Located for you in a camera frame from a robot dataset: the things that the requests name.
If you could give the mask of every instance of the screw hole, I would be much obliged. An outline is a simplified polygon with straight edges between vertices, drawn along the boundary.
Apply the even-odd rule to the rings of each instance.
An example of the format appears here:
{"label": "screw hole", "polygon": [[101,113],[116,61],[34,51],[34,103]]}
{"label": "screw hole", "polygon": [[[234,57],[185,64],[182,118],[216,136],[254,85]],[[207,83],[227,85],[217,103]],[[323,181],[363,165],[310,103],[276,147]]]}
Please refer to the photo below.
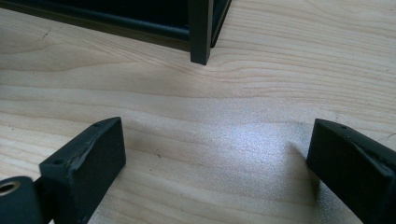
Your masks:
{"label": "screw hole", "polygon": [[58,159],[58,160],[53,162],[53,164],[55,164],[55,165],[59,165],[59,164],[62,164],[62,163],[64,163],[64,159]]}
{"label": "screw hole", "polygon": [[15,189],[20,187],[20,182],[12,181],[0,186],[0,196],[9,194],[10,192],[14,191]]}

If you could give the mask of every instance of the black frame leg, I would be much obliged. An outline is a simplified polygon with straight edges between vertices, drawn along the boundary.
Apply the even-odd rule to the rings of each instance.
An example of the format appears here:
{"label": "black frame leg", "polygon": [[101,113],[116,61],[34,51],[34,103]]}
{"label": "black frame leg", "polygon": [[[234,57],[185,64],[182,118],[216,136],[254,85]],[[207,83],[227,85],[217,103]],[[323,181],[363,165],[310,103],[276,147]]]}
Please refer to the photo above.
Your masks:
{"label": "black frame leg", "polygon": [[210,55],[213,0],[189,0],[191,61],[206,65]]}

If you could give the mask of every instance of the wood grain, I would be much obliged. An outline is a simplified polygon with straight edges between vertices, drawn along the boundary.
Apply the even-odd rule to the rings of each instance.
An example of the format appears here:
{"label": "wood grain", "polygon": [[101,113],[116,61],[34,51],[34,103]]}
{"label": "wood grain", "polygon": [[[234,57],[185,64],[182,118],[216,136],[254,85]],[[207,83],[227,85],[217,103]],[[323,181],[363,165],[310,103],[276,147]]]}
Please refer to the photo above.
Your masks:
{"label": "wood grain", "polygon": [[127,164],[90,223],[360,223],[304,158],[315,118],[396,149],[394,1],[235,0],[189,60],[0,9],[0,178],[121,116]]}

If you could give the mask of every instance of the black object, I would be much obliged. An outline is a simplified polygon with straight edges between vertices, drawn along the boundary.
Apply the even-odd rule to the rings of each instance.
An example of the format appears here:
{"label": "black object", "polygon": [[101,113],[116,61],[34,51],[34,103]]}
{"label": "black object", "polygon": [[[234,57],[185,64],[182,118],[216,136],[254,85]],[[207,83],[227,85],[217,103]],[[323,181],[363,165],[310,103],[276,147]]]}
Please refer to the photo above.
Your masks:
{"label": "black object", "polygon": [[231,0],[0,0],[0,7],[88,28],[104,26],[191,44],[191,61],[206,64]]}
{"label": "black object", "polygon": [[317,119],[306,162],[363,223],[396,223],[396,152]]}
{"label": "black object", "polygon": [[97,122],[41,162],[35,183],[0,182],[0,223],[87,223],[125,162],[121,119]]}

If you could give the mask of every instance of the wooden surface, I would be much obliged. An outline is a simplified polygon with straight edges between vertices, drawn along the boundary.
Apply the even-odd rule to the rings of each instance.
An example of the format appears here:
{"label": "wooden surface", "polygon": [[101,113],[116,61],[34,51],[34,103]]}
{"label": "wooden surface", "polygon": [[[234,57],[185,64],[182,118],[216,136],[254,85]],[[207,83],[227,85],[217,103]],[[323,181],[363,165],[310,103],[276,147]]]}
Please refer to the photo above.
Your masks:
{"label": "wooden surface", "polygon": [[234,0],[207,66],[0,9],[0,84],[1,179],[122,117],[90,223],[360,223],[304,158],[315,118],[396,149],[396,2]]}

